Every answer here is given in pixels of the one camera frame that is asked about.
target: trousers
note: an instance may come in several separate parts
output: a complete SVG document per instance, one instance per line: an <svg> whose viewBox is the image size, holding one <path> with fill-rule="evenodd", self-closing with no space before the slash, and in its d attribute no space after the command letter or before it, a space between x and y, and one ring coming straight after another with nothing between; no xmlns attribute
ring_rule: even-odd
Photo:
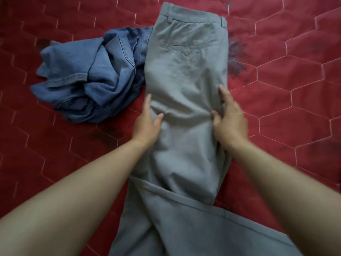
<svg viewBox="0 0 341 256"><path fill-rule="evenodd" d="M145 77L152 117L165 116L130 176L109 255L301 255L285 234L213 206L231 162L210 115L223 113L226 27L216 14L163 4Z"/></svg>

